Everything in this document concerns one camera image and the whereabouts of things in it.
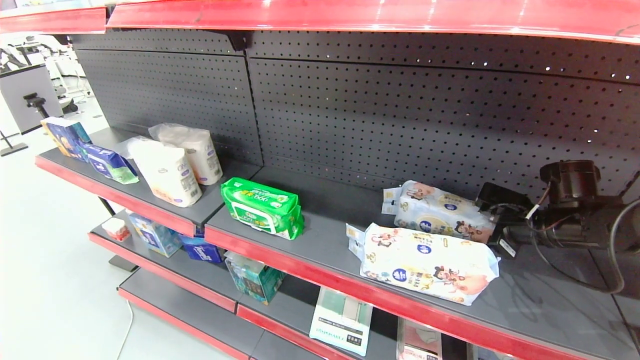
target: black pegboard panel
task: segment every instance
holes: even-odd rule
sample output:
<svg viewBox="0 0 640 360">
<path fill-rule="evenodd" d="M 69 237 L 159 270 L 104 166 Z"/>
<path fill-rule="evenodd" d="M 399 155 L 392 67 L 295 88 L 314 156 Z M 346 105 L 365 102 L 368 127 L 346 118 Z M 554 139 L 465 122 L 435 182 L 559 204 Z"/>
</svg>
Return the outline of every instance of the black pegboard panel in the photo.
<svg viewBox="0 0 640 360">
<path fill-rule="evenodd" d="M 545 187 L 539 168 L 570 159 L 595 160 L 602 193 L 615 194 L 640 168 L 635 85 L 361 63 L 249 65 L 267 163 L 290 158 L 289 168 L 343 182 L 415 179 L 468 197 L 485 181 L 535 197 Z"/>
<path fill-rule="evenodd" d="M 78 50 L 109 124 L 208 129 L 218 149 L 262 164 L 244 57 Z"/>
<path fill-rule="evenodd" d="M 450 33 L 256 31 L 255 58 L 533 72 L 640 84 L 640 46 Z"/>
<path fill-rule="evenodd" d="M 191 29 L 107 30 L 104 35 L 72 35 L 76 50 L 161 51 L 243 56 L 226 35 Z"/>
</svg>

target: lower shelf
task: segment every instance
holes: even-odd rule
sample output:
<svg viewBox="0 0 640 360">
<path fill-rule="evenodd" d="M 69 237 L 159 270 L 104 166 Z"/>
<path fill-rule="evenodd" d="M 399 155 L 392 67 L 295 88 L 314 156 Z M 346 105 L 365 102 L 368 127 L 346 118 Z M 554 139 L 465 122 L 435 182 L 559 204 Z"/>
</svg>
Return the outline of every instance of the lower shelf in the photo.
<svg viewBox="0 0 640 360">
<path fill-rule="evenodd" d="M 144 269 L 125 280 L 118 293 L 235 359 L 320 359 Z"/>
</svg>

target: tissue box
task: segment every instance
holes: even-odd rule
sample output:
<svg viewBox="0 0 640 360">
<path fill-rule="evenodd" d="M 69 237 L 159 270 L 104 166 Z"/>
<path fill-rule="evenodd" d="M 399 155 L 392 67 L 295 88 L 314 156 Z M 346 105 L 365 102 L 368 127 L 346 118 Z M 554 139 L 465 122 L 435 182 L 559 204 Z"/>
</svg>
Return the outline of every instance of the tissue box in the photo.
<svg viewBox="0 0 640 360">
<path fill-rule="evenodd" d="M 80 122 L 59 117 L 47 117 L 40 123 L 56 143 L 60 152 L 71 158 L 89 162 L 83 144 L 91 143 L 91 139 Z"/>
<path fill-rule="evenodd" d="M 227 251 L 225 263 L 236 283 L 236 288 L 259 302 L 269 305 L 282 284 L 285 273 L 265 264 Z"/>
<path fill-rule="evenodd" d="M 131 164 L 115 151 L 92 144 L 84 144 L 83 147 L 89 163 L 100 174 L 120 184 L 133 184 L 140 181 Z"/>
<path fill-rule="evenodd" d="M 296 194 L 239 177 L 222 184 L 221 194 L 231 217 L 256 230 L 293 240 L 305 227 Z"/>
<path fill-rule="evenodd" d="M 178 237 L 191 259 L 209 263 L 221 263 L 223 261 L 225 250 L 204 241 L 204 233 L 199 234 L 196 231 L 196 236 L 193 238 L 185 234 L 178 234 Z"/>
<path fill-rule="evenodd" d="M 397 360 L 442 360 L 442 334 L 398 318 Z"/>
<path fill-rule="evenodd" d="M 127 214 L 136 232 L 151 250 L 170 258 L 182 246 L 174 230 L 129 210 Z"/>
<path fill-rule="evenodd" d="M 322 287 L 309 337 L 366 356 L 372 312 L 372 305 Z"/>
<path fill-rule="evenodd" d="M 347 226 L 364 245 L 360 275 L 463 305 L 498 277 L 498 259 L 483 243 L 371 224 Z"/>
<path fill-rule="evenodd" d="M 415 181 L 383 193 L 382 213 L 395 215 L 396 226 L 487 243 L 495 224 L 478 210 L 471 200 Z"/>
</svg>

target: blue tissue box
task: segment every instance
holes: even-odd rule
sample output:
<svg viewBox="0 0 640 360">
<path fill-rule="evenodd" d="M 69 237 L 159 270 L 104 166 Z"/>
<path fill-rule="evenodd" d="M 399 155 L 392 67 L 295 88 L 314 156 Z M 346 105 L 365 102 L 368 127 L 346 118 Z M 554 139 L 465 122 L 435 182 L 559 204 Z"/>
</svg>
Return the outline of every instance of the blue tissue box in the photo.
<svg viewBox="0 0 640 360">
<path fill-rule="evenodd" d="M 222 255 L 225 253 L 223 249 L 204 241 L 204 234 L 192 238 L 184 234 L 178 234 L 184 250 L 189 257 L 194 260 L 206 261 L 208 263 L 221 263 L 224 261 Z"/>
<path fill-rule="evenodd" d="M 176 231 L 129 210 L 127 214 L 136 232 L 149 249 L 170 258 L 182 247 Z"/>
</svg>

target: floor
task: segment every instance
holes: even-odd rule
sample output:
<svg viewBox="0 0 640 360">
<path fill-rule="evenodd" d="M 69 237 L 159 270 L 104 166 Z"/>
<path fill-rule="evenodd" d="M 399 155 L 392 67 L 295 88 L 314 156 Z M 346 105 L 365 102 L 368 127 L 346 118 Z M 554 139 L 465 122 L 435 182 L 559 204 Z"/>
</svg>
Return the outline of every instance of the floor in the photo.
<svg viewBox="0 0 640 360">
<path fill-rule="evenodd" d="M 94 97 L 77 100 L 80 113 L 69 119 L 89 134 L 108 126 Z M 42 129 L 10 140 L 29 148 L 0 158 L 2 358 L 116 359 L 129 324 L 116 287 L 129 273 L 111 266 L 112 254 L 86 235 L 108 213 L 96 196 L 35 167 L 34 157 L 54 147 Z M 133 311 L 121 360 L 230 359 Z"/>
</svg>

